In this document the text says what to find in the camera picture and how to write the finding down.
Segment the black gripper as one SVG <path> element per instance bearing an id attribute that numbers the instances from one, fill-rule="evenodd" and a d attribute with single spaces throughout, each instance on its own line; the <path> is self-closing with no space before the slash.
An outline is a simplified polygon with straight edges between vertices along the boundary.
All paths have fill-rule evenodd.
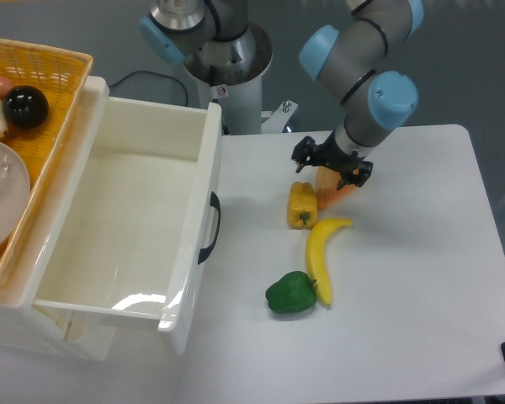
<path id="1" fill-rule="evenodd" d="M 291 160 L 296 164 L 296 173 L 300 173 L 306 166 L 326 167 L 340 174 L 337 190 L 347 186 L 361 188 L 370 178 L 373 163 L 360 161 L 357 150 L 343 151 L 336 142 L 335 134 L 321 144 L 305 136 L 294 147 Z"/>

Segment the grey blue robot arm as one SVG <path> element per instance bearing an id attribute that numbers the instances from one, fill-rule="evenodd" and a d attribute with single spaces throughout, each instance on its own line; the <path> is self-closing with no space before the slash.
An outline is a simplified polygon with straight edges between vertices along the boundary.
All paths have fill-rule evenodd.
<path id="1" fill-rule="evenodd" d="M 299 63 L 345 110 L 322 144 L 305 138 L 292 158 L 298 167 L 324 167 L 338 175 L 336 189 L 360 187 L 373 165 L 368 155 L 414 112 L 418 93 L 399 72 L 375 63 L 421 25 L 419 1 L 351 1 L 351 25 L 318 29 L 303 45 Z M 248 17 L 244 1 L 157 1 L 140 21 L 157 56 L 183 66 L 202 103 L 218 103 L 233 135 L 261 124 L 262 79 L 273 59 L 270 38 Z"/>

